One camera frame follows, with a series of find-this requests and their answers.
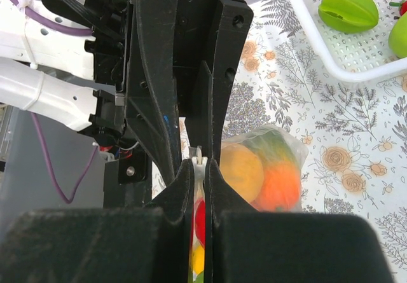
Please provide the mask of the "orange fruit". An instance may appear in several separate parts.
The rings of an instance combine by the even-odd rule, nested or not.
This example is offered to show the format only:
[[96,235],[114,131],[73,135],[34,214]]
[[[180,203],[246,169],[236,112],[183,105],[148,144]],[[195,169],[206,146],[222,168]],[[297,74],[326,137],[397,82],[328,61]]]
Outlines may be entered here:
[[259,195],[251,205],[259,211],[286,212],[300,201],[301,171],[289,160],[265,165],[264,181]]

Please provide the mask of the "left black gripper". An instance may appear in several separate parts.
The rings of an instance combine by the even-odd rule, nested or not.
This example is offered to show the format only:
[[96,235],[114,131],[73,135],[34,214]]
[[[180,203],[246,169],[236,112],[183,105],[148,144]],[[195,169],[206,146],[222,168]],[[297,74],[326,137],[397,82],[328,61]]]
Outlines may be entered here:
[[182,163],[179,118],[190,144],[220,161],[224,120],[253,12],[235,0],[42,0],[92,33],[84,49],[97,92],[83,135],[142,148],[165,184]]

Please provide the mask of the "red apple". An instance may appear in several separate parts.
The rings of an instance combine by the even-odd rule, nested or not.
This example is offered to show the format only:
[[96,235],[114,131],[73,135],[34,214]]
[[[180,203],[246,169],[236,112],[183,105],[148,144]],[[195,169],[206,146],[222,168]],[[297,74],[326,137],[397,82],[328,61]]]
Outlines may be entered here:
[[205,247],[205,200],[199,198],[195,203],[194,234],[202,247]]

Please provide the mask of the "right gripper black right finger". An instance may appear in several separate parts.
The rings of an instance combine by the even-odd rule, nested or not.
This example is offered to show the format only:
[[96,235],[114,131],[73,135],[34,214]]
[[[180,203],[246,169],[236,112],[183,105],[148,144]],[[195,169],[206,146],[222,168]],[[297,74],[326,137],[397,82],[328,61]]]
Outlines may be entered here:
[[258,212],[206,166],[206,282],[392,282],[378,237],[358,216]]

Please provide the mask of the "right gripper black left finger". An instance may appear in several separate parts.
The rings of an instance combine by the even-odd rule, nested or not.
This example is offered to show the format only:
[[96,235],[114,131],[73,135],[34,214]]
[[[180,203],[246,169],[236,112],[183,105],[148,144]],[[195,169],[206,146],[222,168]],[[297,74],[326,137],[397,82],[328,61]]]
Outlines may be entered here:
[[1,242],[2,282],[187,282],[194,167],[144,207],[38,210]]

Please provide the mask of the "yellow lemon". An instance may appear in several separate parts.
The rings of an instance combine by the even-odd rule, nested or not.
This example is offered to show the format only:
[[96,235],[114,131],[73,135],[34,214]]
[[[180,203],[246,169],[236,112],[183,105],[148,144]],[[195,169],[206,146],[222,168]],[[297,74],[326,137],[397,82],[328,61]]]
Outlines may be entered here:
[[204,271],[205,266],[205,249],[198,245],[192,254],[192,269],[195,274],[199,275]]

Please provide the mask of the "orange green mango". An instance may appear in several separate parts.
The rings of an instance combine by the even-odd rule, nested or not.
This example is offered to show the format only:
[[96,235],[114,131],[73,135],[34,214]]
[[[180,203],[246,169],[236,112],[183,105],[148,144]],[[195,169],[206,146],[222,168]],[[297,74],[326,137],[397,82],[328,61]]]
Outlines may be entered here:
[[264,181],[263,169],[269,162],[289,160],[295,156],[283,136],[276,130],[247,134],[226,141],[221,151],[220,169],[224,180],[245,200],[253,202]]

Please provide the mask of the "clear zip top bag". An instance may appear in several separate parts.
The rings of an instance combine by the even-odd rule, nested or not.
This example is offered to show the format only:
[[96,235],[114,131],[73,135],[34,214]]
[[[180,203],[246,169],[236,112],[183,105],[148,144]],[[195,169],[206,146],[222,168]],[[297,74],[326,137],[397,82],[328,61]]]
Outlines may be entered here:
[[201,179],[205,194],[205,281],[229,282],[243,261],[243,238],[233,231],[243,219],[255,213],[252,204],[265,180],[260,157],[248,148],[232,144],[221,151],[221,123],[198,124],[196,134],[208,159],[202,173],[194,171],[190,160],[175,164],[178,177],[159,169],[167,189],[154,203],[163,210],[165,226],[160,230],[153,265],[153,282],[186,282],[190,273],[190,242],[194,227],[193,186]]

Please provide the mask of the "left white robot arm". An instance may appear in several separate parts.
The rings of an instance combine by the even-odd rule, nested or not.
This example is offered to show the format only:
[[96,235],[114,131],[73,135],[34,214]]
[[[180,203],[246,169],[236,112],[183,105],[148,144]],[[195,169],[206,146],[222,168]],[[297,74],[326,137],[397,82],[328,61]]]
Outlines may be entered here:
[[252,19],[244,0],[1,0],[1,102],[142,148],[170,184],[180,117],[220,159]]

